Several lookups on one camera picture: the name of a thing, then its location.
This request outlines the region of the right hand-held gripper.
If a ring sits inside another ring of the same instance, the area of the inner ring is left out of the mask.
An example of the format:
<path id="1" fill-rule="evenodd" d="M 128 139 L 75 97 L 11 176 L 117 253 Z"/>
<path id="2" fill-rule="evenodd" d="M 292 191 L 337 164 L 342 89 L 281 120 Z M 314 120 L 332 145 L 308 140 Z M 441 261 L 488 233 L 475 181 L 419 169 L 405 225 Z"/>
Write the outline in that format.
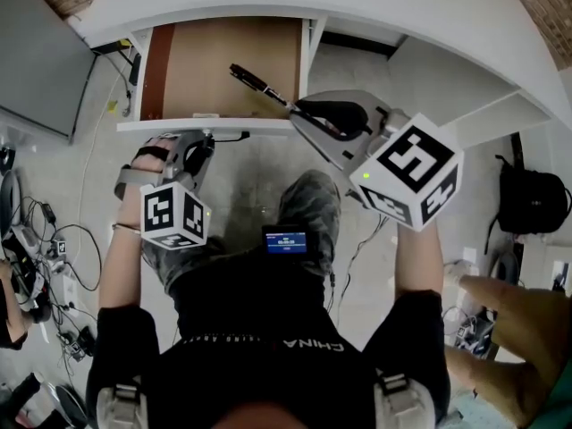
<path id="1" fill-rule="evenodd" d="M 296 106 L 306 114 L 290 113 L 294 129 L 340 171 L 364 154 L 389 114 L 378 97 L 354 89 L 315 93 Z M 463 163 L 456 138 L 416 114 L 384 142 L 371 143 L 349 180 L 365 207 L 422 231 L 457 194 Z"/>

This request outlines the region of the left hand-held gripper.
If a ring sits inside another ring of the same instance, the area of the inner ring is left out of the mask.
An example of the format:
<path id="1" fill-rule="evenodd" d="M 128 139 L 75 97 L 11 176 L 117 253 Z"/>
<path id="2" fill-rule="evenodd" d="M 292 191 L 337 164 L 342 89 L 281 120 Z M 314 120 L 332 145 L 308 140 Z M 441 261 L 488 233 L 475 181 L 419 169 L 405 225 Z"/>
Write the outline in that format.
<path id="1" fill-rule="evenodd" d="M 114 195 L 123 199 L 127 185 L 140 190 L 140 236 L 167 250 L 206 244 L 211 209 L 198 197 L 215 153 L 215 139 L 202 130 L 171 134 L 177 137 L 160 173 L 120 170 Z"/>

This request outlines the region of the black pen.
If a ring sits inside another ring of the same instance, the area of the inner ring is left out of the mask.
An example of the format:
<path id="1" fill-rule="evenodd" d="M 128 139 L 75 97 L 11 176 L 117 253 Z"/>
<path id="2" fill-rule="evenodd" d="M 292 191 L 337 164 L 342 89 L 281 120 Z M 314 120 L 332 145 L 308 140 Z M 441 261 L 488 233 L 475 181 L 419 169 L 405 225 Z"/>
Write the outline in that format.
<path id="1" fill-rule="evenodd" d="M 232 63 L 230 66 L 231 76 L 241 81 L 243 84 L 247 85 L 249 88 L 260 92 L 267 97 L 270 97 L 273 101 L 277 102 L 289 111 L 297 110 L 296 105 L 282 97 L 277 91 L 271 88 L 264 80 L 258 78 L 252 72 L 246 70 L 236 63 Z"/>

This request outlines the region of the white drawer with key lock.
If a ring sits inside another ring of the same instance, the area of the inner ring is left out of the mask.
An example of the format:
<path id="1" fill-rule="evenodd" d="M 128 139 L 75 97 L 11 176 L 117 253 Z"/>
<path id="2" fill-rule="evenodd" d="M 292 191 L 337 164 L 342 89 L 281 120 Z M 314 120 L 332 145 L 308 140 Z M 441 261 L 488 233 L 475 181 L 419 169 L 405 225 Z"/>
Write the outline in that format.
<path id="1" fill-rule="evenodd" d="M 290 136 L 285 108 L 231 75 L 237 64 L 296 101 L 307 93 L 309 22 L 240 16 L 178 22 L 149 32 L 134 116 L 122 133 L 201 130 L 218 138 Z"/>

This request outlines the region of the person's left forearm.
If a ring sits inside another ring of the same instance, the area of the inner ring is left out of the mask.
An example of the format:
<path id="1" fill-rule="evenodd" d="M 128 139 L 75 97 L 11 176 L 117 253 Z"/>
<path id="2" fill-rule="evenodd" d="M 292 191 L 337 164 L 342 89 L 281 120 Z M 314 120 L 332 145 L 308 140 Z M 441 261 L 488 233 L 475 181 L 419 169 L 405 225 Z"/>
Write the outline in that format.
<path id="1" fill-rule="evenodd" d="M 99 287 L 99 307 L 138 306 L 141 298 L 140 190 L 127 185 Z"/>

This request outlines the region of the person's right forearm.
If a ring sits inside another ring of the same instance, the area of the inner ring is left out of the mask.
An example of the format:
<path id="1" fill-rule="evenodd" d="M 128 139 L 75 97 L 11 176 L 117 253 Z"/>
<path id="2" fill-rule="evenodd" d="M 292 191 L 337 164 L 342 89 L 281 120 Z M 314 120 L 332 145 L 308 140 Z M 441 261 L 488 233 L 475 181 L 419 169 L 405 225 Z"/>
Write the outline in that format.
<path id="1" fill-rule="evenodd" d="M 441 295 L 444 263 L 437 223 L 430 223 L 422 231 L 413 231 L 399 224 L 397 233 L 395 298 L 419 291 Z"/>

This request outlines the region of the person's left hand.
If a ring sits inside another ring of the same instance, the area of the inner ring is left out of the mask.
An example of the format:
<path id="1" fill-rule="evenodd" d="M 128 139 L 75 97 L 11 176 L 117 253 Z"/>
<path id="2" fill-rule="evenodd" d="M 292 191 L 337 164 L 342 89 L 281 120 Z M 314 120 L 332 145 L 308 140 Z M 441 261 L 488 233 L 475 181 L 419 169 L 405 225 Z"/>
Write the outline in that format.
<path id="1" fill-rule="evenodd" d="M 171 134 L 151 138 L 138 150 L 130 167 L 144 172 L 160 173 L 177 139 Z"/>

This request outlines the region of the person's camouflage trousers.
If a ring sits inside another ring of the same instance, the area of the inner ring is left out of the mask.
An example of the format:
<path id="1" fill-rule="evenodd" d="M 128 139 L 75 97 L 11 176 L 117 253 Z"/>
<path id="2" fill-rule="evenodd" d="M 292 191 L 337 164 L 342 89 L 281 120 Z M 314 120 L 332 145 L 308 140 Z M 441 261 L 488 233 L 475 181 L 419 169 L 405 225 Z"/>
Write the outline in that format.
<path id="1" fill-rule="evenodd" d="M 324 172 L 304 172 L 281 196 L 278 224 L 300 225 L 307 229 L 314 250 L 309 257 L 301 258 L 298 265 L 321 279 L 332 274 L 340 219 L 340 193 L 332 178 Z M 144 262 L 156 273 L 165 291 L 186 273 L 227 261 L 234 263 L 260 253 L 260 247 L 230 253 L 216 237 L 208 239 L 204 247 L 167 250 L 145 241 L 141 248 Z"/>

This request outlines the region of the small black screen device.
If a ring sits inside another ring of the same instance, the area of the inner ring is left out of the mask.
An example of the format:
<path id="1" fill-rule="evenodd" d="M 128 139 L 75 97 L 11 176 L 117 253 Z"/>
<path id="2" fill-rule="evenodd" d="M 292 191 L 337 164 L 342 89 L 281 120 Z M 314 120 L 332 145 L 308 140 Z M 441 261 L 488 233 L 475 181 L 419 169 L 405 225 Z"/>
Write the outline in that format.
<path id="1" fill-rule="evenodd" d="M 307 232 L 297 225 L 266 225 L 262 238 L 268 255 L 305 255 L 308 252 Z"/>

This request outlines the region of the person's black t-shirt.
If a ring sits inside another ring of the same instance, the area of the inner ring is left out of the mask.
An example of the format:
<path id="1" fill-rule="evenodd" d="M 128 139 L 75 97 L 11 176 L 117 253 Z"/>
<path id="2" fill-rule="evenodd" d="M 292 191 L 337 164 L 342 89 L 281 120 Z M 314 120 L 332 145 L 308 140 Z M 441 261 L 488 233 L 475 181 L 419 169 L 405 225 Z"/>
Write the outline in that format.
<path id="1" fill-rule="evenodd" d="M 363 349 L 337 332 L 320 277 L 260 253 L 215 261 L 170 289 L 181 339 L 158 347 L 136 307 L 103 308 L 88 375 L 88 412 L 116 384 L 139 381 L 149 429 L 211 429 L 238 406 L 270 402 L 308 429 L 375 429 L 374 388 L 404 374 L 430 392 L 437 419 L 450 403 L 442 299 L 401 295 Z"/>

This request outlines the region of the grey refrigerator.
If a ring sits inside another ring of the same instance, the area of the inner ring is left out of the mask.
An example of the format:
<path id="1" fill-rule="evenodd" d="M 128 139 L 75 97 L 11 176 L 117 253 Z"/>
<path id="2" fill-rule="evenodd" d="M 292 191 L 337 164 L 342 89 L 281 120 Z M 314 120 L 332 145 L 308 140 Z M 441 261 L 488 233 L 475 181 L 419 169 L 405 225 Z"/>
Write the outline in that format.
<path id="1" fill-rule="evenodd" d="M 44 0 L 0 0 L 0 125 L 71 142 L 95 58 Z"/>

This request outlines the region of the black backpack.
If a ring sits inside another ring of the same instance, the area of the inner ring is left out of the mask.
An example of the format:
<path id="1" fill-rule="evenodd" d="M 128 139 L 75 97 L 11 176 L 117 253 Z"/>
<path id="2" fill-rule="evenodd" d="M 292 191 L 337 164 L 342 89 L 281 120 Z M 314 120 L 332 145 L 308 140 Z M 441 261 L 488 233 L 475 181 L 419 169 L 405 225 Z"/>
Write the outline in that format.
<path id="1" fill-rule="evenodd" d="M 557 231 L 572 213 L 572 191 L 555 174 L 516 167 L 503 156 L 500 170 L 500 204 L 488 234 L 498 225 L 513 235 Z"/>

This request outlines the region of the grey oval device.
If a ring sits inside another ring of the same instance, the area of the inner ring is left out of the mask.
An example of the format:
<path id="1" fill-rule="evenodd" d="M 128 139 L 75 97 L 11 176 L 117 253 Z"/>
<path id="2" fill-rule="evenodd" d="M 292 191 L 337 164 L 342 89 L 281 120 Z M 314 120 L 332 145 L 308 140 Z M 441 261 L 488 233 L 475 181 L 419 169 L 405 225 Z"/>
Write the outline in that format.
<path id="1" fill-rule="evenodd" d="M 490 277 L 513 286 L 519 285 L 519 263 L 511 251 L 500 253 L 492 265 Z"/>

